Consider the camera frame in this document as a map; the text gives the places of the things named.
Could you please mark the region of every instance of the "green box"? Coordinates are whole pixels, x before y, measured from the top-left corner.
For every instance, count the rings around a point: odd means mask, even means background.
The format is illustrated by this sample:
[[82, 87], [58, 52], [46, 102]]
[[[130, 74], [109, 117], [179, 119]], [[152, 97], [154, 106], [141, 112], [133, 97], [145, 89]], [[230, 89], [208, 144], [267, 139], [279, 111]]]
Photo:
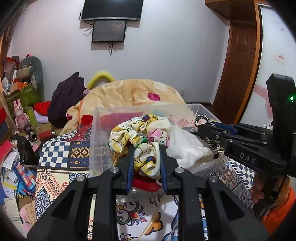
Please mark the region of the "green box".
[[32, 84], [6, 95], [5, 100], [12, 116], [15, 116], [13, 102], [17, 101], [17, 99], [20, 99], [21, 105], [25, 109], [28, 106], [34, 106], [36, 103], [41, 102], [41, 95], [33, 88]]

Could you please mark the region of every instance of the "metal screw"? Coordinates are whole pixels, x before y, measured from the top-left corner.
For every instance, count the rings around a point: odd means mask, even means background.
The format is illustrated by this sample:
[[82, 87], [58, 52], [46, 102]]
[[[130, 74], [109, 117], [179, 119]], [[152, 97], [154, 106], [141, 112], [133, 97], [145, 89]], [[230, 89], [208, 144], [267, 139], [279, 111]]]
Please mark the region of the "metal screw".
[[175, 172], [176, 173], [182, 173], [182, 172], [184, 172], [184, 169], [182, 167], [176, 167]]
[[76, 177], [76, 181], [82, 182], [85, 179], [85, 176], [79, 175]]
[[112, 172], [112, 173], [117, 173], [118, 171], [119, 171], [118, 167], [111, 167], [110, 168], [110, 172]]
[[216, 176], [210, 176], [209, 177], [209, 180], [211, 181], [211, 182], [217, 182], [219, 179], [218, 179], [218, 177], [216, 177]]

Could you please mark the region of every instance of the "book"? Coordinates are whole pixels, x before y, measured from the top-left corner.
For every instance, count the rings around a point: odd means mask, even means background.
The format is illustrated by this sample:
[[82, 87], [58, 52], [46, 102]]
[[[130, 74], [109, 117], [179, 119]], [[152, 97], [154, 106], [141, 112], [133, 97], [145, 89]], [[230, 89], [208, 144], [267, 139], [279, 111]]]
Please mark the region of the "book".
[[12, 144], [6, 140], [3, 142], [3, 144], [0, 146], [0, 166], [2, 162], [6, 159], [8, 154], [11, 152]]

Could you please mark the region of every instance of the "clear plastic storage box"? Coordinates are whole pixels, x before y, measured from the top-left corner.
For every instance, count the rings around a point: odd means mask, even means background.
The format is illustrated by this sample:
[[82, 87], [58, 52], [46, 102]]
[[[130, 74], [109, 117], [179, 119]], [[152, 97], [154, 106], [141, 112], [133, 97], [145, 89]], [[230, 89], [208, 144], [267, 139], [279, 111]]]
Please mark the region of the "clear plastic storage box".
[[[201, 104], [159, 104], [133, 107], [96, 108], [91, 131], [89, 176], [94, 177], [112, 167], [108, 146], [111, 130], [133, 117], [155, 114], [167, 117], [179, 127], [193, 127], [197, 115], [206, 115], [216, 122], [220, 120]], [[206, 176], [224, 165], [224, 156], [199, 166], [195, 173]]]

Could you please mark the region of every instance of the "wooden shelf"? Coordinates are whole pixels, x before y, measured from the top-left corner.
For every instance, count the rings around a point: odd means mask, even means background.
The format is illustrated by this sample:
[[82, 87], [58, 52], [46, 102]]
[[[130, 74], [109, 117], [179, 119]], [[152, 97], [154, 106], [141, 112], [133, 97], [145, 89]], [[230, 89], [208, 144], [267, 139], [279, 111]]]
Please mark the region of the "wooden shelf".
[[225, 19], [256, 22], [252, 0], [205, 0], [205, 5]]

